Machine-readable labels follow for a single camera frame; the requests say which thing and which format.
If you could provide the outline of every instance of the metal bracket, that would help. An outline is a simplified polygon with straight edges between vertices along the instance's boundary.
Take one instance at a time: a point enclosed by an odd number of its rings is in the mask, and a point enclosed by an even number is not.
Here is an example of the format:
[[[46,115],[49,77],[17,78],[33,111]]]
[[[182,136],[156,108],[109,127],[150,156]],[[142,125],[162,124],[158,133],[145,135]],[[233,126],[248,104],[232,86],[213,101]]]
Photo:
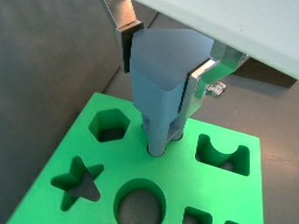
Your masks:
[[[100,0],[110,24],[116,28],[116,43],[121,51],[121,68],[129,72],[132,37],[134,32],[144,29],[144,23],[136,19],[130,0]]]
[[[206,59],[189,73],[185,80],[180,114],[188,118],[201,106],[204,95],[218,98],[225,85],[218,79],[233,73],[248,59],[248,55],[214,40]]]

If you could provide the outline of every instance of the green shape sorter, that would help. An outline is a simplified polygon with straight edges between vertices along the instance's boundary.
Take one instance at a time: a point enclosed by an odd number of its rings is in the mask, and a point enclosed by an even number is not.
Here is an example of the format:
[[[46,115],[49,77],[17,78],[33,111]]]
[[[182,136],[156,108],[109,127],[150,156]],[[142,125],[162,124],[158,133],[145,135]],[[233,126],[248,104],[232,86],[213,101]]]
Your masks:
[[[100,139],[116,129],[125,132],[121,139]],[[84,171],[97,201],[66,193]],[[258,224],[260,173],[257,138],[192,119],[181,140],[150,157],[132,102],[93,94],[7,223],[113,224],[121,199],[146,189],[160,201],[162,224],[182,223],[185,214],[204,224]]]

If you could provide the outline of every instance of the screw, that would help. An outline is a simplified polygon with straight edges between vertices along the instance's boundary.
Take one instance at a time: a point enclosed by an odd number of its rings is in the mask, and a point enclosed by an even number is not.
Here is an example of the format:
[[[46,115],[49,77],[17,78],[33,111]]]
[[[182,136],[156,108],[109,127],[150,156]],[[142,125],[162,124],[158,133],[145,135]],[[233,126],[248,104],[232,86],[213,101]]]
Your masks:
[[[222,96],[225,89],[226,85],[220,81],[214,81],[206,86],[205,95],[210,95],[214,99],[218,99]]]

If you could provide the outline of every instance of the hexagonal hole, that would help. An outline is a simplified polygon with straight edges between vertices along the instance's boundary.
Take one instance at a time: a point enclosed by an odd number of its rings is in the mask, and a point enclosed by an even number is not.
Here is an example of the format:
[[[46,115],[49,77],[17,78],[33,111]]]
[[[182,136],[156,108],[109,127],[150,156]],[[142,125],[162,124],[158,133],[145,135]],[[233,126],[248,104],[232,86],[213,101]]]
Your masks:
[[[121,139],[126,133],[129,120],[118,109],[98,111],[88,130],[100,142]]]

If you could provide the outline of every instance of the white surface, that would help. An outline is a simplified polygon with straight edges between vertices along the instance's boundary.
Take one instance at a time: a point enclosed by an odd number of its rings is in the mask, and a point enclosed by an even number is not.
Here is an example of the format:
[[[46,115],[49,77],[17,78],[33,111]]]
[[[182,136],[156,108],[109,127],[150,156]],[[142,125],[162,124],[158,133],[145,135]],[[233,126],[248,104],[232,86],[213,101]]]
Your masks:
[[[299,1],[136,1],[299,79]]]

